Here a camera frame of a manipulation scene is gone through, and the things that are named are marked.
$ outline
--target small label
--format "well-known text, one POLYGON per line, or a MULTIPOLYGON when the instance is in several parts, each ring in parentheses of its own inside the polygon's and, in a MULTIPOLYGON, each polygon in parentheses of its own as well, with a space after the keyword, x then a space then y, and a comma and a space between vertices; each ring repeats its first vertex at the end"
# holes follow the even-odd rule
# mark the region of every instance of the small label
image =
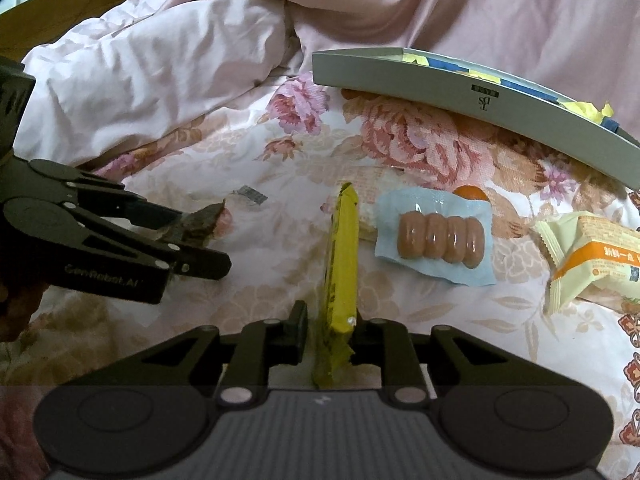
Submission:
POLYGON ((249 186, 242 186, 238 191, 236 191, 236 193, 238 193, 238 195, 247 197, 249 200, 251 200, 251 202, 257 203, 257 205, 260 205, 262 202, 267 200, 266 196, 264 196, 259 191, 256 191, 253 187, 249 186))
POLYGON ((490 88, 485 88, 484 86, 471 85, 471 89, 474 92, 479 92, 481 94, 490 95, 491 97, 495 97, 496 99, 500 97, 500 93, 495 90, 491 90, 490 88))

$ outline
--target sausage package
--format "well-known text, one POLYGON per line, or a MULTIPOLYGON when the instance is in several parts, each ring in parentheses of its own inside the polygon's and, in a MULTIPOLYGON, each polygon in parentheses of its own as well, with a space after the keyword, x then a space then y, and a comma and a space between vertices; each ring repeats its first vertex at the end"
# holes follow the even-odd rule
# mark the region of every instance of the sausage package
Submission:
POLYGON ((467 200, 423 187, 398 189, 377 200, 376 224, 375 254, 380 258, 462 285, 497 283, 492 262, 494 244, 489 202, 467 200), (414 244, 414 248, 418 246, 416 254, 401 255, 406 252, 403 250, 406 243, 401 240, 407 229, 420 243, 414 244), (482 253, 475 255, 477 258, 471 254, 473 245, 482 248, 482 253))
POLYGON ((640 312, 640 233, 589 212, 540 221, 533 230, 555 265, 550 314, 576 298, 626 314, 640 312))

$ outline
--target light blue wrapper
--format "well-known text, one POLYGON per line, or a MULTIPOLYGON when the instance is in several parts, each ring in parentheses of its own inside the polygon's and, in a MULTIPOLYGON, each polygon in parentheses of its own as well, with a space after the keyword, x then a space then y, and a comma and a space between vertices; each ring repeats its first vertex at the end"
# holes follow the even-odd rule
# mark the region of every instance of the light blue wrapper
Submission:
POLYGON ((483 200, 466 200, 452 193, 423 187, 409 187, 390 191, 376 202, 376 256, 410 267, 427 276, 443 278, 453 283, 469 286, 495 285, 492 252, 494 238, 491 235, 491 204, 483 200), (398 254, 398 228, 400 215, 409 211, 440 213, 445 217, 475 217, 484 228, 484 258, 475 269, 464 264, 448 264, 444 260, 416 258, 405 260, 398 254))

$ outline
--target wrinkled fabric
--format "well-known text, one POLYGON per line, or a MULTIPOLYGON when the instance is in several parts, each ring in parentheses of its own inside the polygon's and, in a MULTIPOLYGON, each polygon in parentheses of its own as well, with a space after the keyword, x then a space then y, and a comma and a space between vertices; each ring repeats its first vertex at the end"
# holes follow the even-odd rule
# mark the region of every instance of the wrinkled fabric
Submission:
MULTIPOLYGON (((640 138, 634 78, 640 0, 284 1, 303 70, 315 50, 412 46, 513 73, 598 107, 609 101, 615 120, 640 138)), ((129 0, 55 44, 36 47, 25 58, 38 84, 17 153, 80 164, 158 140, 223 105, 281 61, 282 32, 269 16, 274 11, 281 19, 277 6, 272 0, 259 8, 252 0, 129 0), (234 29, 243 18, 254 23, 249 37, 234 29), (202 86, 184 92, 184 80, 202 86)))
POLYGON ((264 81, 287 47, 281 0, 187 2, 116 22, 89 20, 27 55, 36 86, 18 156, 77 166, 160 139, 264 81))

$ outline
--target snack wrapper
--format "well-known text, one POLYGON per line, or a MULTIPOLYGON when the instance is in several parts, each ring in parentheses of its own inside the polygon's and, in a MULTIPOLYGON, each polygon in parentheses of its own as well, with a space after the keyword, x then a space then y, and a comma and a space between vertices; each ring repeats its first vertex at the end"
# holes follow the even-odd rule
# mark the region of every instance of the snack wrapper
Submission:
POLYGON ((466 200, 446 191, 423 187, 410 187, 388 192, 376 203, 378 240, 376 256, 410 267, 427 276, 444 278, 453 283, 468 286, 495 285, 497 283, 492 263, 494 239, 491 204, 482 200, 466 200), (423 214, 439 213, 443 216, 475 217, 484 229, 484 257, 475 269, 463 264, 448 264, 444 260, 417 258, 407 260, 398 254, 398 227, 400 215, 409 211, 423 214))
POLYGON ((313 373, 320 388, 334 384, 335 373, 353 354, 349 339, 358 302, 358 195, 349 183, 342 186, 335 205, 328 254, 313 373))
POLYGON ((550 314, 580 298, 627 314, 640 312, 640 233, 589 212, 537 222, 555 265, 550 314))

